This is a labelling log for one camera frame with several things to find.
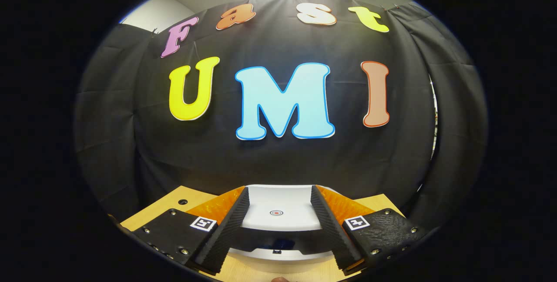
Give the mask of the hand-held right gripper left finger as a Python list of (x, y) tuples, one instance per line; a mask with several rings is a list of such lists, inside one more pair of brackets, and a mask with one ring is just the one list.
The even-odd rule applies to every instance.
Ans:
[(187, 211), (166, 209), (130, 235), (179, 266), (215, 275), (248, 209), (249, 190), (242, 186)]

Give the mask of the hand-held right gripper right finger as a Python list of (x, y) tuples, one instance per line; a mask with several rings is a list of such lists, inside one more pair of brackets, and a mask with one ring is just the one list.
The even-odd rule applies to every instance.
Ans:
[(417, 247), (425, 230), (394, 209), (370, 209), (320, 185), (310, 202), (345, 275), (385, 266)]

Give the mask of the white desktop garbage bin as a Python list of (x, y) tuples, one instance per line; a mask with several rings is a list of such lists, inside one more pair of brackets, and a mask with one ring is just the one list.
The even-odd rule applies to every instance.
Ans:
[[(302, 272), (333, 259), (310, 202), (311, 185), (248, 185), (249, 209), (228, 254), (264, 272)], [(292, 250), (274, 251), (279, 238)]]

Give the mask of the wooden desktop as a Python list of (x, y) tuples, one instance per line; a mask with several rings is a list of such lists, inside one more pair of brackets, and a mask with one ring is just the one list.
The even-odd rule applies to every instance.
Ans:
[[(155, 201), (155, 203), (148, 205), (146, 208), (135, 213), (135, 215), (120, 222), (120, 225), (131, 231), (137, 230), (168, 209), (175, 208), (179, 211), (187, 212), (189, 209), (210, 201), (215, 197), (216, 195), (180, 185), (169, 194)], [(302, 272), (264, 272), (247, 266), (229, 254), (225, 259), (221, 272), (215, 275), (214, 278), (223, 282), (271, 282), (271, 280), (278, 277), (283, 277), (289, 282), (340, 282), (348, 278), (357, 277), (361, 273), (358, 271), (345, 276), (338, 269), (336, 261), (332, 258), (326, 262), (315, 264), (313, 267)]]

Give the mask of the black backdrop cloth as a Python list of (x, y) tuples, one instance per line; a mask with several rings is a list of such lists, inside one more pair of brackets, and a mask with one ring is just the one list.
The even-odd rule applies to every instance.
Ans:
[[(125, 220), (180, 185), (220, 195), (243, 185), (384, 194), (424, 227), (456, 214), (487, 145), (479, 72), (427, 10), (355, 0), (235, 0), (201, 11), (178, 50), (169, 30), (116, 26), (76, 95), (75, 146), (100, 205)], [(286, 127), (242, 141), (242, 83), (264, 67), (279, 88), (295, 68), (330, 68), (329, 138), (297, 138), (298, 108), (277, 99)]]

